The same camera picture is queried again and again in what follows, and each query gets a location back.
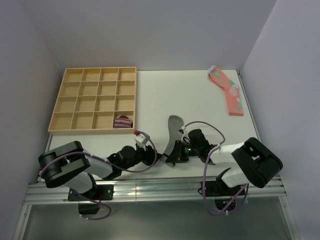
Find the grey sock with black stripes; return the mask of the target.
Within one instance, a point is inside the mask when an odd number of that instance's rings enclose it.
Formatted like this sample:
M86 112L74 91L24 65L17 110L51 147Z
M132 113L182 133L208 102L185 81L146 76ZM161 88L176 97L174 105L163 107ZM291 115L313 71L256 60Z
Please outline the grey sock with black stripes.
M181 140L181 133L179 130L184 125L184 120L178 115L170 115L168 117L168 132L169 132L169 140L168 144L164 150L163 158L166 160L169 155L172 153L175 142L177 140Z

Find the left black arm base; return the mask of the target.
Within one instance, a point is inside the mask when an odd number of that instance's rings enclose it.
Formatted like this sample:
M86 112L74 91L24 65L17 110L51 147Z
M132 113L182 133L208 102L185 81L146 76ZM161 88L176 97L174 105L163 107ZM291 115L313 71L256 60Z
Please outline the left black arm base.
M91 217L96 215L102 206L95 202L110 201L113 199L113 193L113 184L97 185L85 193L78 193L70 188L67 200L69 202L78 202L79 214Z

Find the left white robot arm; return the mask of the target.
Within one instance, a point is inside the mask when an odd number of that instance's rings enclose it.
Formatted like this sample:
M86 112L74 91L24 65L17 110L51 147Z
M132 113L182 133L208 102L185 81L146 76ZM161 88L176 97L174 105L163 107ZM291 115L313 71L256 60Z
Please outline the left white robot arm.
M98 193L94 176L103 180L113 180L120 177L122 172L141 173L142 170L131 168L142 163L150 169L161 157L162 155L150 145L127 145L120 151L102 158L86 151L79 141L72 141L41 154L38 162L40 177L47 188L67 186L86 200L91 200Z

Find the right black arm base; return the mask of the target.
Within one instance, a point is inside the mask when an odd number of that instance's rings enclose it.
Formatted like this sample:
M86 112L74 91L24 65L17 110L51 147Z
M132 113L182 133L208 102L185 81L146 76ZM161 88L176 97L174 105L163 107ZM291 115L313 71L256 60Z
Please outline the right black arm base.
M248 195L248 190L249 186L243 186L243 185L237 185L235 187L228 187L227 185L224 184L224 182L219 182L219 181L206 181L205 182L205 195L207 197L226 197L226 198L221 198L221 199L215 199L214 200L214 205L215 208L218 211L221 211L228 203L229 201L236 195L237 192L242 191L239 193L238 196L243 196L243 199L241 203L237 204L237 201L234 200L228 208L224 211L225 213L230 213L233 212L234 210L237 209L237 207L240 207L247 198Z

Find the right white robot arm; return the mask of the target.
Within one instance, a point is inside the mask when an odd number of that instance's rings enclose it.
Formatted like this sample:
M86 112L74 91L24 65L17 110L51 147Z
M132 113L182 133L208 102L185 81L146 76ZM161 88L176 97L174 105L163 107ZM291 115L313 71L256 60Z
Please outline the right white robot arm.
M282 161L255 137L238 144L210 144L200 129L190 131L186 141L176 140L165 162L186 163L190 157L197 157L206 165L227 166L215 180L222 195L245 184L264 188L283 169Z

